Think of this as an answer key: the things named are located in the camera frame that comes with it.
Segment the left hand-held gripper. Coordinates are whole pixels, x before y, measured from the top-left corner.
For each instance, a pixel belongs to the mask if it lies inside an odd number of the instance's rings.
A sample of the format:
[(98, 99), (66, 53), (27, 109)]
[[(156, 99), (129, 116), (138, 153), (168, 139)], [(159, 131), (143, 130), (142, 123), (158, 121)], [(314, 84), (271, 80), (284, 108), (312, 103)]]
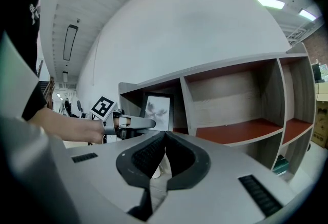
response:
[[(116, 134), (116, 130), (119, 126), (119, 118), (115, 117), (114, 112), (118, 110), (117, 102), (112, 101), (104, 96), (101, 96), (96, 104), (91, 108), (92, 115), (100, 120), (104, 130), (104, 136), (102, 137), (102, 143), (112, 141), (112, 136)], [(148, 134), (151, 131), (148, 129), (155, 128), (156, 122), (149, 118), (121, 115), (120, 117), (131, 118), (131, 124), (129, 127), (118, 128), (118, 138), (130, 139), (144, 134)]]

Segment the black picture frame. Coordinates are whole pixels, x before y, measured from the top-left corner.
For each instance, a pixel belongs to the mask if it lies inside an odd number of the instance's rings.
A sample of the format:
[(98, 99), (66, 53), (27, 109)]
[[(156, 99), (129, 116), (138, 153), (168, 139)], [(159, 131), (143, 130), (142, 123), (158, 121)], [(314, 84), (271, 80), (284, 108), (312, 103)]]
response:
[(145, 92), (140, 117), (155, 121), (153, 131), (172, 131), (174, 123), (174, 95)]

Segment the grey wooden desk with hutch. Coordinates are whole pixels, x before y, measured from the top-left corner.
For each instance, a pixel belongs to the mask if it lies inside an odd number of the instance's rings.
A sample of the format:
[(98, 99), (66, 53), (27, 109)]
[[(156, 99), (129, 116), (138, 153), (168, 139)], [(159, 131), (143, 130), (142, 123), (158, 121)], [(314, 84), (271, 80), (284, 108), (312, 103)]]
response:
[(312, 137), (316, 92), (306, 48), (220, 60), (146, 83), (180, 79), (188, 135), (236, 146), (269, 169), (289, 161), (290, 181)]

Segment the person's left forearm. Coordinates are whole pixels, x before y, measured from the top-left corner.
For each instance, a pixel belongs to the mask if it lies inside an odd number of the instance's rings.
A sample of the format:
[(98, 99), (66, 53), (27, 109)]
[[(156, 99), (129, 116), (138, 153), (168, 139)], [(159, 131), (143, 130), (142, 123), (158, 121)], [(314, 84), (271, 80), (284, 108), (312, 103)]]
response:
[(67, 117), (46, 107), (37, 111), (28, 123), (39, 126), (48, 134), (60, 137), (64, 141), (102, 144), (105, 134), (101, 120)]

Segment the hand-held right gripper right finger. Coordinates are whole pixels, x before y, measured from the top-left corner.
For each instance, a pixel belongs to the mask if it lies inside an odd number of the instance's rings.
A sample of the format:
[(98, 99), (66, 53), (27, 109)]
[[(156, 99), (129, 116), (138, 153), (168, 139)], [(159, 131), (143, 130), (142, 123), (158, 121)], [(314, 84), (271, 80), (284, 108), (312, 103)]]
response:
[[(282, 224), (306, 200), (307, 190), (295, 193), (280, 176), (235, 148), (194, 136), (179, 137), (203, 148), (211, 167), (196, 186), (170, 191), (153, 214), (153, 224)], [(282, 205), (266, 217), (239, 181), (253, 175)]]

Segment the bright ceiling light panel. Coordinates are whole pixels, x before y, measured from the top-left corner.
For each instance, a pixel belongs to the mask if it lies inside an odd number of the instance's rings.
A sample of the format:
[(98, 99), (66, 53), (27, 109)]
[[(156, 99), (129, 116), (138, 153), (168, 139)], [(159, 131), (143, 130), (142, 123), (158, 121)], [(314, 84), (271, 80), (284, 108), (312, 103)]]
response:
[(311, 14), (310, 12), (308, 12), (304, 9), (300, 10), (299, 15), (306, 18), (306, 19), (308, 19), (308, 20), (310, 20), (310, 21), (312, 21), (312, 22), (314, 20), (316, 20), (316, 18), (317, 18), (315, 15)]
[(279, 0), (257, 0), (257, 1), (265, 7), (274, 8), (278, 10), (283, 9), (285, 6), (285, 3)]

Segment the green book stack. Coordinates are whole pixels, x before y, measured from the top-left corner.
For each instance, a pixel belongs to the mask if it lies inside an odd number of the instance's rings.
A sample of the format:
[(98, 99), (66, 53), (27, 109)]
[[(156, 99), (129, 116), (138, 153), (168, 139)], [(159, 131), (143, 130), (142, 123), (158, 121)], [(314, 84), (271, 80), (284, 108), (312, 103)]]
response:
[(282, 175), (287, 172), (288, 168), (289, 168), (289, 161), (282, 155), (279, 155), (273, 167), (273, 172), (276, 175)]

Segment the person's left hand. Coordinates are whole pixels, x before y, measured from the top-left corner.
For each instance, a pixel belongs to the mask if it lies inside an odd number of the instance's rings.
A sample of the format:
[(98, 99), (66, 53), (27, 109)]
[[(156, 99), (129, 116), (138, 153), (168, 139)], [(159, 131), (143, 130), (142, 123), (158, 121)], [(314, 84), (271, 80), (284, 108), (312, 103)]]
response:
[(116, 117), (113, 118), (113, 123), (115, 128), (129, 127), (131, 124), (131, 118)]

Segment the long black-framed ceiling light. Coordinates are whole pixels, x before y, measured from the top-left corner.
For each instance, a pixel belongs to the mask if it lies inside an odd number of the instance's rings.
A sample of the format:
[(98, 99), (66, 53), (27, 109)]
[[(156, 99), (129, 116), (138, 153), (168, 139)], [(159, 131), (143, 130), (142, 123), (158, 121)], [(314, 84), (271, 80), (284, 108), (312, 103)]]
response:
[(69, 25), (67, 27), (65, 42), (64, 42), (63, 60), (69, 61), (71, 58), (72, 48), (74, 45), (77, 31), (78, 31), (78, 26)]

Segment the person's black shirt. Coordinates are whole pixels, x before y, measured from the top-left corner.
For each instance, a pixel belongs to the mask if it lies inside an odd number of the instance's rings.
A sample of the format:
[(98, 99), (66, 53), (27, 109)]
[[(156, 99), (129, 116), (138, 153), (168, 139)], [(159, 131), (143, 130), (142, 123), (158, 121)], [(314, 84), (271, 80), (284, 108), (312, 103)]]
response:
[(0, 31), (6, 32), (30, 69), (36, 71), (39, 0), (0, 0)]

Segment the small cardboard box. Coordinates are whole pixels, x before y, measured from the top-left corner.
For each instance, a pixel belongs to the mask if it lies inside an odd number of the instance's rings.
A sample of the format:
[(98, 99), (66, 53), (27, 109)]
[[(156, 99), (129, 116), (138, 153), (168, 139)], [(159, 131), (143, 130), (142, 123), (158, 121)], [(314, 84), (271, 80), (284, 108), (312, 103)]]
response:
[(328, 148), (328, 101), (317, 101), (316, 104), (312, 141), (323, 148)]

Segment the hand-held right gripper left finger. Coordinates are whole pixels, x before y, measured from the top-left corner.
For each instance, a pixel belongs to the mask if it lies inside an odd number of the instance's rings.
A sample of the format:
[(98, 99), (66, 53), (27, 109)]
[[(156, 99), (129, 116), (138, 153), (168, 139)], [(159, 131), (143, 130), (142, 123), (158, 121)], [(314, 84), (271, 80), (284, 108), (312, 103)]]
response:
[(81, 223), (164, 223), (153, 210), (151, 177), (166, 145), (163, 132), (119, 142), (68, 149)]

